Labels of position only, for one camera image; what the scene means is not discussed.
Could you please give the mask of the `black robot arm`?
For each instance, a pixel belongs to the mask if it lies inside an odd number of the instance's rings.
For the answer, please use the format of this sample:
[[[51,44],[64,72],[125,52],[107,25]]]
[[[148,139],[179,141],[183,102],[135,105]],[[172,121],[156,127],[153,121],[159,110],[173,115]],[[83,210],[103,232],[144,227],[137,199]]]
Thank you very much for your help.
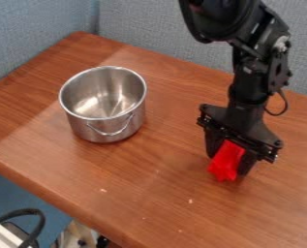
[[[220,180],[248,174],[256,162],[272,163],[284,143],[264,124],[269,97],[283,93],[288,27],[263,0],[179,0],[183,19],[195,40],[232,47],[233,81],[228,105],[199,106],[208,171]]]

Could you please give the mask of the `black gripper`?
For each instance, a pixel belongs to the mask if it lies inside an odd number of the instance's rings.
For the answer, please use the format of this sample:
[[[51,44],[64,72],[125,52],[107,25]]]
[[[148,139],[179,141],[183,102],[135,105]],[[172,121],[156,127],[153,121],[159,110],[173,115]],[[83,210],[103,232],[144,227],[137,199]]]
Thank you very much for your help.
[[[207,156],[215,156],[224,140],[232,141],[245,150],[237,167],[241,176],[248,174],[257,160],[273,163],[284,147],[263,120],[267,103],[267,100],[245,103],[229,99],[224,108],[211,104],[200,104],[197,108]]]

